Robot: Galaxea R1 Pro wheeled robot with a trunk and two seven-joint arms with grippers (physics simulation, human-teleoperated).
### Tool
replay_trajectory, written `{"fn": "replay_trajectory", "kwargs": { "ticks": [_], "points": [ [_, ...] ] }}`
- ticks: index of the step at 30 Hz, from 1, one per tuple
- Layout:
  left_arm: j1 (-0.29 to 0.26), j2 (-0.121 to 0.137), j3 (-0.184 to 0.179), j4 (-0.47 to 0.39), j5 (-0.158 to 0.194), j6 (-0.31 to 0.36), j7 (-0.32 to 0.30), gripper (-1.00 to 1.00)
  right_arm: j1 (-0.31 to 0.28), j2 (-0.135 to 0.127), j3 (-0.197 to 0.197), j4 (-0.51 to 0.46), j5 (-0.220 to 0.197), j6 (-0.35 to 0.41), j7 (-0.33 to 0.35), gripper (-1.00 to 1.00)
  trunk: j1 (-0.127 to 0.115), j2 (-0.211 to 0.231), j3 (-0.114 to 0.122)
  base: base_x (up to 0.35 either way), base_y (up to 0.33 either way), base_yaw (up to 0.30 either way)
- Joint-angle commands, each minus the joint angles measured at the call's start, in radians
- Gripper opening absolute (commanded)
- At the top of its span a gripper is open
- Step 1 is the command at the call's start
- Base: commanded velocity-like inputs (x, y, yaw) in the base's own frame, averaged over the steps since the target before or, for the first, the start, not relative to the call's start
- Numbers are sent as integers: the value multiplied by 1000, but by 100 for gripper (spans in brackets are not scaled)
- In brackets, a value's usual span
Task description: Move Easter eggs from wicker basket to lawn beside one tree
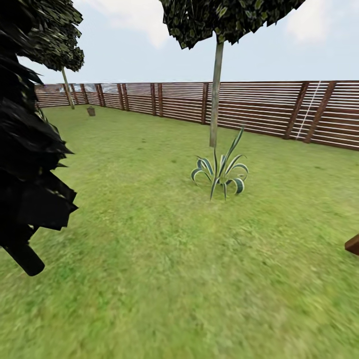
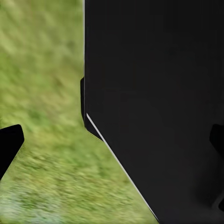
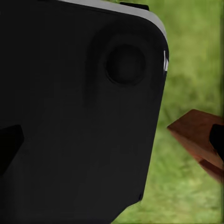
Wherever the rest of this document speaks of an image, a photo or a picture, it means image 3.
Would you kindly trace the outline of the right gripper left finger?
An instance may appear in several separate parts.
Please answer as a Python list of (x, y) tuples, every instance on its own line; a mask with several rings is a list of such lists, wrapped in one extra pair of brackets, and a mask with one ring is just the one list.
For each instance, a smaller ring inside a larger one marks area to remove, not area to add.
[(24, 142), (20, 124), (0, 129), (0, 180)]

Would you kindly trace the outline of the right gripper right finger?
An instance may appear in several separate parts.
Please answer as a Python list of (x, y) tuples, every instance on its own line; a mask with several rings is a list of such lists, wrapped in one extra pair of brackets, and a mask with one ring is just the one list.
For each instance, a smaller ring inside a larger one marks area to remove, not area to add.
[(220, 158), (224, 161), (224, 126), (213, 124), (209, 141), (217, 151)]

